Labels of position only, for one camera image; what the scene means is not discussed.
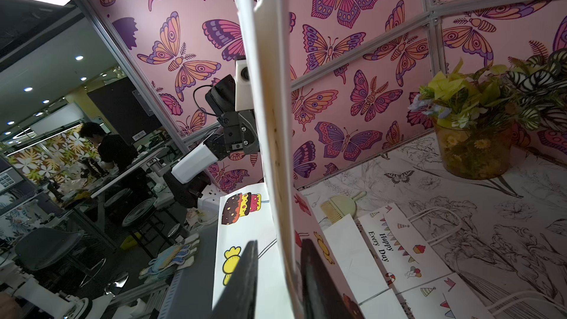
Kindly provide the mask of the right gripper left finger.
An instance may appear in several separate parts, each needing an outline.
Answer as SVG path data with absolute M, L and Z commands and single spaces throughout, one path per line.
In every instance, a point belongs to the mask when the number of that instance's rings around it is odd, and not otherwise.
M 258 242 L 247 243 L 241 260 L 236 265 L 210 319 L 254 319 L 258 286 Z

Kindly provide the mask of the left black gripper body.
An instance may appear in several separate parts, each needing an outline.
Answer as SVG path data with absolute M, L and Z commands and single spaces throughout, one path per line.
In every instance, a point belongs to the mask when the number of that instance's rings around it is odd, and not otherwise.
M 260 152 L 253 109 L 225 112 L 219 118 L 219 123 L 223 127 L 224 145 L 229 154 L 235 152 L 257 154 Z

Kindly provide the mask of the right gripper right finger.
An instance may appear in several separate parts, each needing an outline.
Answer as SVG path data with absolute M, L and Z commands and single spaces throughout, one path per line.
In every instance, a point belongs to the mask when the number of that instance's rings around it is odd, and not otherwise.
M 364 318 L 360 307 L 339 293 L 310 239 L 302 241 L 301 278 L 305 318 Z

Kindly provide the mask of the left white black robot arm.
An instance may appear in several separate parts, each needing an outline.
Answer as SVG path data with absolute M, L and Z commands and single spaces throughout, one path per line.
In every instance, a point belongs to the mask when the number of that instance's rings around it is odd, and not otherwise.
M 251 84 L 247 74 L 228 75 L 209 86 L 205 100 L 219 122 L 195 149 L 185 155 L 164 180 L 174 200 L 186 208 L 196 208 L 198 199 L 211 179 L 205 170 L 236 152 L 256 154 L 260 151 Z

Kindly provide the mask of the white paper gift bag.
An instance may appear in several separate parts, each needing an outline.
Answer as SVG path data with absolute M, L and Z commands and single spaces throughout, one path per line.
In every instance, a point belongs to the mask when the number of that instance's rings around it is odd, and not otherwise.
M 348 215 L 324 230 L 330 249 L 358 304 L 391 289 L 396 294 L 415 289 L 451 273 L 434 245 L 453 236 L 463 221 L 427 240 L 415 222 L 426 216 L 457 214 L 447 208 L 427 208 L 407 217 L 395 203 L 353 220 Z

